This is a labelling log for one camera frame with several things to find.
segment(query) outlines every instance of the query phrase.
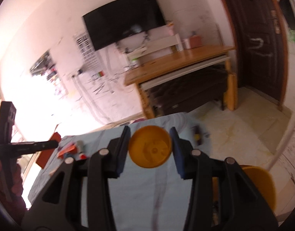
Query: wire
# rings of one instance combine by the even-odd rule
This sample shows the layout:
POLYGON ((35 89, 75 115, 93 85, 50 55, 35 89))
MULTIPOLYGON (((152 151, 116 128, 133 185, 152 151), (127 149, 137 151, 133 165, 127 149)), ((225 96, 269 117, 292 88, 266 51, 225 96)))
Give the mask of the wire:
POLYGON ((76 100, 76 102, 79 102, 81 99, 82 99, 82 96, 78 100, 76 100))
POLYGON ((88 93, 88 91, 86 90, 86 88, 83 86, 83 84, 80 81, 80 78, 77 77, 77 81, 79 86, 81 86, 82 90, 85 92, 85 94, 89 97, 89 99, 91 100, 92 104, 94 105, 94 107, 102 114, 102 116, 109 121, 109 123, 112 123, 112 120, 101 110, 100 107, 97 106, 97 104, 95 103, 95 101, 93 100, 93 98, 90 96, 90 94, 88 93))
POLYGON ((100 91, 102 91, 102 88, 100 90, 98 90, 95 95, 98 95, 100 93, 100 91))
POLYGON ((143 39, 143 41, 142 41, 142 43, 141 43, 141 47, 142 47, 142 45, 145 43, 145 41, 150 41, 150 36, 148 35, 148 31, 145 31, 143 37, 144 37, 144 39, 143 39))
POLYGON ((113 89, 112 89, 112 87, 111 87, 111 84, 110 84, 110 80, 106 80, 106 82, 107 82, 107 85, 108 85, 108 87, 109 87, 109 91, 110 91, 110 93, 111 94, 113 94, 114 93, 114 91, 113 91, 113 89))
POLYGON ((113 76, 113 71, 112 71, 112 68, 111 68, 111 63, 110 63, 110 57, 109 57, 109 50, 108 50, 109 46, 106 47, 106 57, 107 57, 107 66, 108 66, 108 72, 111 76, 113 76))
POLYGON ((104 64, 104 60, 102 59, 102 56, 101 56, 101 54, 99 53, 99 50, 96 51, 96 54, 97 54, 97 56, 98 56, 99 61, 102 63, 102 68, 103 68, 103 69, 106 68, 106 67, 105 67, 105 64, 104 64))
POLYGON ((104 84, 102 83, 97 89, 93 91, 93 93, 96 92, 97 90, 101 91, 103 87, 104 87, 104 84))
POLYGON ((102 122, 100 119, 97 118, 96 114, 94 113, 93 109, 91 108, 90 104, 87 102, 87 100, 85 99, 85 97, 83 96, 81 90, 78 87, 78 84, 76 82, 76 79, 74 77, 72 77, 73 83, 77 89, 77 91, 79 92, 81 98, 83 99, 85 105, 88 107, 91 115, 94 117, 95 121, 97 121, 98 123, 102 124, 102 125, 106 125, 104 122, 102 122))

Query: door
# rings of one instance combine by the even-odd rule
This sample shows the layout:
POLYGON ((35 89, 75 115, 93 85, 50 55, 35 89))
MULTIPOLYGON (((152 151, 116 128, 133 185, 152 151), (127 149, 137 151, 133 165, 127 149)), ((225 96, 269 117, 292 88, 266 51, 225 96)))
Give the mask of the door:
POLYGON ((252 86, 280 101, 284 46, 273 0, 225 0, 238 44, 239 86, 252 86))

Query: tiled floor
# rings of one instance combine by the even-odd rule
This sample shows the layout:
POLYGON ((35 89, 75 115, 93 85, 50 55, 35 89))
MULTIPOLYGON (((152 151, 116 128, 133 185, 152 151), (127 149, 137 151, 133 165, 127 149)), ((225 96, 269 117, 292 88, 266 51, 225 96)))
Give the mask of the tiled floor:
MULTIPOLYGON (((211 157, 234 157, 239 164, 264 167, 273 158, 289 122, 272 102, 247 88, 239 89, 239 107, 221 111, 216 102, 190 112, 201 120, 211 133, 211 157)), ((295 206, 295 185, 290 174, 280 164, 272 168, 279 215, 295 206)))

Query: wooden desk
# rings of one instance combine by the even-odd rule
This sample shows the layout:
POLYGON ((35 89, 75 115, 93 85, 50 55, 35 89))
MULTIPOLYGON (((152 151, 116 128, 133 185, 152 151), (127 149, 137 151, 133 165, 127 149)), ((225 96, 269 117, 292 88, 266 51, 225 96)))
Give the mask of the wooden desk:
MULTIPOLYGON (((147 94, 139 86, 140 83, 157 78, 161 75, 165 75, 183 67, 208 60, 210 58, 214 58, 223 54, 228 55, 228 52, 234 49, 235 47, 207 45, 195 49, 187 49, 175 52, 173 54, 144 63, 141 67, 126 72, 124 85, 128 86, 133 83, 136 84, 141 97, 142 110, 145 116, 148 119, 151 119, 155 116, 149 104, 147 94)), ((228 72, 231 71, 230 60, 226 61, 226 69, 228 72)))

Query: black tv screen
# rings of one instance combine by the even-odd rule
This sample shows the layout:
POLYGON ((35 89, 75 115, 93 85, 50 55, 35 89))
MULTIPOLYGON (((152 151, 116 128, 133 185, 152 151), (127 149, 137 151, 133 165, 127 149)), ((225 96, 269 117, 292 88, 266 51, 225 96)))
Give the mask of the black tv screen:
POLYGON ((165 25, 156 0, 116 0, 83 16, 95 50, 165 25))

